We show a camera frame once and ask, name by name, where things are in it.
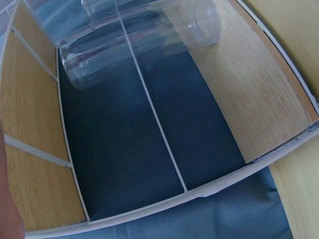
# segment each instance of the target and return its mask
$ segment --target light wood surface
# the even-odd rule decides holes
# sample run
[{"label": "light wood surface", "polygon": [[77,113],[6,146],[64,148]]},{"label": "light wood surface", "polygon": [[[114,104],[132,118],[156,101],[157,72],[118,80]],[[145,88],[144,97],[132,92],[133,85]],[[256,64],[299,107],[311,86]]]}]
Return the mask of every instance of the light wood surface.
[{"label": "light wood surface", "polygon": [[270,166],[294,239],[319,238],[319,136]]},{"label": "light wood surface", "polygon": [[277,36],[319,100],[319,1],[244,0]]},{"label": "light wood surface", "polygon": [[[319,99],[319,3],[246,0],[276,35]],[[270,166],[295,239],[319,238],[319,136]]]},{"label": "light wood surface", "polygon": [[6,145],[8,179],[27,231],[86,220],[72,171]]},{"label": "light wood surface", "polygon": [[4,53],[0,100],[6,134],[68,160],[57,83],[12,32]]},{"label": "light wood surface", "polygon": [[42,59],[46,66],[56,75],[56,51],[55,46],[43,33],[34,21],[25,4],[20,1],[13,19],[13,26],[20,32],[23,38]]},{"label": "light wood surface", "polygon": [[221,40],[211,47],[195,46],[190,54],[250,162],[318,116],[280,54],[239,4],[214,2],[222,22]]}]

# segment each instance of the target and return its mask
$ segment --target clear plastic cylinder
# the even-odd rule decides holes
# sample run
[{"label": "clear plastic cylinder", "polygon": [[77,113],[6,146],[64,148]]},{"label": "clear plastic cylinder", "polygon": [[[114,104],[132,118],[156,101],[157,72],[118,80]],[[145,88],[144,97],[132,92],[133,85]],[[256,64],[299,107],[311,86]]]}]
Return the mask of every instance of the clear plastic cylinder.
[{"label": "clear plastic cylinder", "polygon": [[136,62],[141,54],[169,57],[220,39],[220,19],[212,0],[82,2],[93,28],[60,44],[63,66],[78,89],[106,80],[103,76],[113,71],[124,71],[127,61]]}]

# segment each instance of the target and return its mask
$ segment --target wooden side wall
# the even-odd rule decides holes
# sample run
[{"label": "wooden side wall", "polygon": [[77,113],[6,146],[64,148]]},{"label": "wooden side wall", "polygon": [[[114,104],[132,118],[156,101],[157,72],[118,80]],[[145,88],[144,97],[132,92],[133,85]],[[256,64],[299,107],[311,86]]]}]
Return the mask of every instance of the wooden side wall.
[{"label": "wooden side wall", "polygon": [[221,18],[220,42],[195,44],[190,54],[248,163],[301,133],[318,115],[254,20],[235,0],[214,2]]},{"label": "wooden side wall", "polygon": [[[17,4],[0,72],[3,130],[23,143],[69,161],[58,85],[50,76],[56,75],[56,49],[24,3]],[[9,145],[6,150],[10,190],[27,231],[86,220],[71,168]]]},{"label": "wooden side wall", "polygon": [[[319,101],[319,2],[244,0],[277,37]],[[270,166],[295,239],[319,238],[319,136]]]}]

